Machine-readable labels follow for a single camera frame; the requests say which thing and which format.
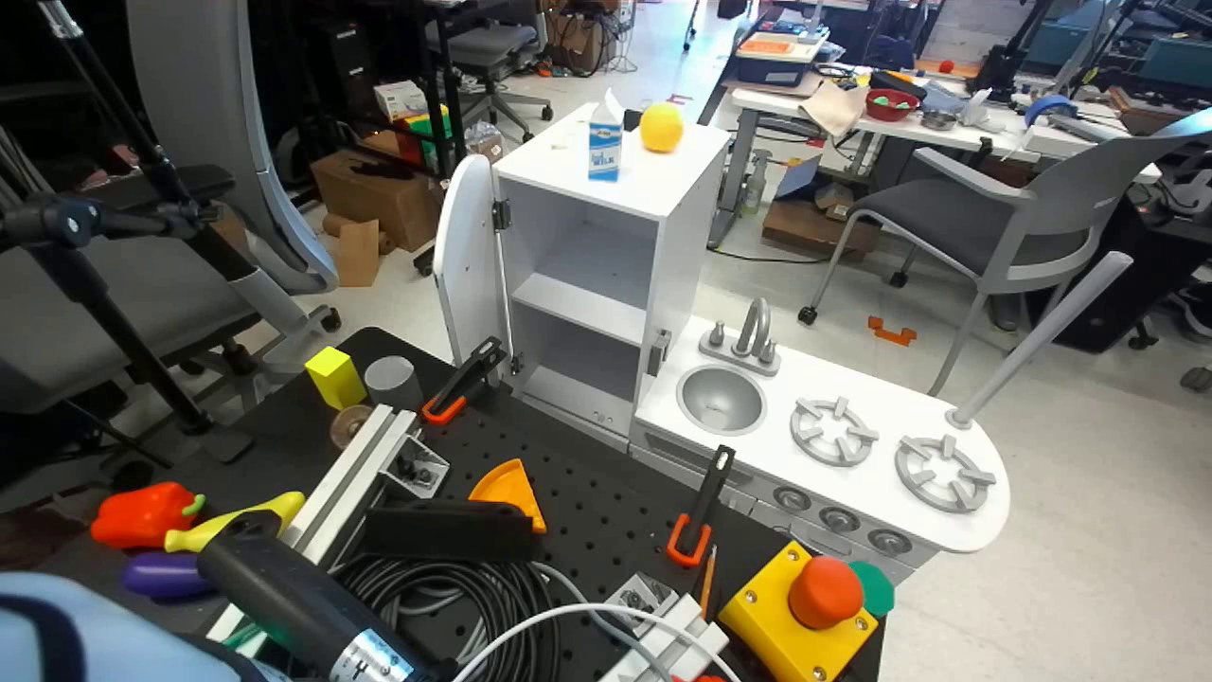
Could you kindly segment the yellow ball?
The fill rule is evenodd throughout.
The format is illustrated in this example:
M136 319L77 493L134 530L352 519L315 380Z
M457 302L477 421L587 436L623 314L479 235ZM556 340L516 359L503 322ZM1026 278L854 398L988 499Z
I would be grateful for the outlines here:
M680 109L670 104L655 104L641 114L641 145L652 157L670 157L680 145L680 134L687 134Z

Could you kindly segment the white toy kitchen set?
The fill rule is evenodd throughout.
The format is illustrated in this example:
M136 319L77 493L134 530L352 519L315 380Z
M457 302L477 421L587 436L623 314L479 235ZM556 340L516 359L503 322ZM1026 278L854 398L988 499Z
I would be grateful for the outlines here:
M982 423L780 346L766 306L693 309L727 136L693 124L655 157L623 134L609 145L620 175L603 183L598 124L580 105L454 167L431 260L452 351L496 346L516 398L674 480L700 480L727 446L727 499L811 548L895 580L988 548L1010 477Z

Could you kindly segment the orange black clamp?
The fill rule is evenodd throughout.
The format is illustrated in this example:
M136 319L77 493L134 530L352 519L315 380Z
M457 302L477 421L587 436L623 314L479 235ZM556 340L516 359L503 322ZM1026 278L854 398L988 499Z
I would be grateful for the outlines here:
M712 534L717 534L712 515L717 515L717 505L718 505L718 493L727 486L732 466L734 466L734 450L727 442L718 442L707 462L707 475L698 486L693 505L674 515L668 547L664 547L664 553L674 568L700 568L704 564L704 556L712 548Z
M431 428L452 428L474 393L496 380L496 365L503 359L503 340L486 338L454 375L419 405L419 421Z

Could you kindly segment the silver toy faucet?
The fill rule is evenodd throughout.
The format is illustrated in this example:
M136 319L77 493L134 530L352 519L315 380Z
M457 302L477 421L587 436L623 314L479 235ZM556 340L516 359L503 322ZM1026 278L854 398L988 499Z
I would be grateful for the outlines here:
M724 326L712 326L698 347L704 357L727 359L734 366L757 371L757 375L776 375L780 371L780 357L776 357L776 340L774 340L774 306L766 301L755 301L747 306L747 319L737 326L737 332L727 332Z

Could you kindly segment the orange funnel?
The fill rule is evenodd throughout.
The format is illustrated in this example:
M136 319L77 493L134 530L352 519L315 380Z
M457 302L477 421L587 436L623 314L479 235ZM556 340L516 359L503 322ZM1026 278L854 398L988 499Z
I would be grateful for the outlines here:
M522 458L503 458L503 462L488 466L471 486L471 499L474 505L503 505L503 508L519 510L534 534L550 530L539 490L534 490Z

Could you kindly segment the orange black clamp right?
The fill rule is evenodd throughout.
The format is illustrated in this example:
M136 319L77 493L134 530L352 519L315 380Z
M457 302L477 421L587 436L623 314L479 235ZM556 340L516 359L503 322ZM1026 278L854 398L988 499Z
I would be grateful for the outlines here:
M664 553L674 568L700 568L704 564L704 556L712 548L712 534L717 534L712 515L717 515L717 505L718 505L718 493L727 486L732 466L734 466L734 450L727 442L718 442L707 462L707 475L698 486L693 505L674 515L668 547L664 547Z

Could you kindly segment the white blue carton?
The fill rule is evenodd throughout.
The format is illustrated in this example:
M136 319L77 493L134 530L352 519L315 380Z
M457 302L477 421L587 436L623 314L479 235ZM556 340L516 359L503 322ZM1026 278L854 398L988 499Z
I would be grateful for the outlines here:
M620 105L612 95L603 95L587 116L587 178L618 183L620 178Z

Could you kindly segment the grey disc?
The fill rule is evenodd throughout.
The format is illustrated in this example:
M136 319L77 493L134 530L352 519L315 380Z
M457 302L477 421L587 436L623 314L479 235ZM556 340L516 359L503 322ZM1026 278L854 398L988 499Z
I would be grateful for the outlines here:
M362 366L362 386L370 393L410 391L418 384L418 366L406 357L377 357Z

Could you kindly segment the cardboard box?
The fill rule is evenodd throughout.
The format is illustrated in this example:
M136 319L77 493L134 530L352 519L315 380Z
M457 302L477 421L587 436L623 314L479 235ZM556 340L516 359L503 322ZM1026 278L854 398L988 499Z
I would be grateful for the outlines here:
M323 205L346 218L373 218L402 251L434 235L438 184L429 175L384 175L370 158L334 153L310 163Z

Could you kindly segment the grey toy burner right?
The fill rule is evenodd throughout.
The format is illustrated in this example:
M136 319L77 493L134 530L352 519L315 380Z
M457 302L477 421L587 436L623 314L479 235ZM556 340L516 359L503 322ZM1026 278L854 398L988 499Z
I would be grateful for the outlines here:
M973 515L984 508L996 477L982 470L954 436L904 436L895 450L899 480L929 508Z

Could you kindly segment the cluttered white desk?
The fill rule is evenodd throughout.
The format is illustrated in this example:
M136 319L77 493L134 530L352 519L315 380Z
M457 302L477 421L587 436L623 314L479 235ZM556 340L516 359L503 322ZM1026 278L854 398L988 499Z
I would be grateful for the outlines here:
M718 247L743 217L747 167L755 157L757 128L823 136L830 153L842 153L846 139L854 136L858 146L847 157L847 178L865 178L886 139L1015 163L1059 163L1103 139L1130 136L1130 128L1121 121L1111 121L1103 105L1074 105L1073 114L1054 105L1039 116L1026 116L1024 109L1000 104L969 105L954 88L947 88L947 121L931 124L924 114L929 92L910 88L910 95L911 105L872 114L868 88L837 88L824 76L805 76L804 92L727 82L727 104L737 109L737 128L724 172L707 244Z

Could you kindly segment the grey office chair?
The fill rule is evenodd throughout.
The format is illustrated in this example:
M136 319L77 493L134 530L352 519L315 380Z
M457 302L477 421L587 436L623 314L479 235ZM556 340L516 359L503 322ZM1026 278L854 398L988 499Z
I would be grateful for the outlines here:
M824 278L798 309L798 322L811 326L818 319L854 225L872 218L880 231L973 282L973 302L931 380L931 393L940 393L992 294L1063 288L1089 266L1130 184L1164 157L1207 139L1212 109L1195 109L1146 136L1104 136L1093 146L1041 167L1026 184L1007 184L935 146L915 146L911 158L929 167L929 178L876 189L852 205Z

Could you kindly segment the purple toy eggplant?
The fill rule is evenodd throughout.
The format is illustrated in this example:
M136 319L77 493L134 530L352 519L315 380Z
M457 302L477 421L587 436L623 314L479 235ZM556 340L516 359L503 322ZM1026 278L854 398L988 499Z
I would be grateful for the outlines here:
M136 553L122 585L150 601L188 601L209 599L213 585L193 553Z

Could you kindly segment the orange toy pepper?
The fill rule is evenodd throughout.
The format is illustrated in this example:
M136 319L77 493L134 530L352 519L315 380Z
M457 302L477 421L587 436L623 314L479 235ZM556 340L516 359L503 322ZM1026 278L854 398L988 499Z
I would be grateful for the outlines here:
M160 548L170 530L188 530L200 508L204 496L183 480L111 493L89 519L89 539L106 548Z

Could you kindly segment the aluminium extrusion rail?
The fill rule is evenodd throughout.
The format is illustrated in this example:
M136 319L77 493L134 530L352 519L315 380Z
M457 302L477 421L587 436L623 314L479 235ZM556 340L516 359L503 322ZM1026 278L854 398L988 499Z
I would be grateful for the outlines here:
M308 505L293 523L280 523L280 539L315 562L337 548L337 539L357 528L357 510L386 475L386 466L402 455L402 446L418 436L414 409L373 405L337 462L310 490ZM213 640L232 640L241 624L259 624L232 599L219 616L209 624Z

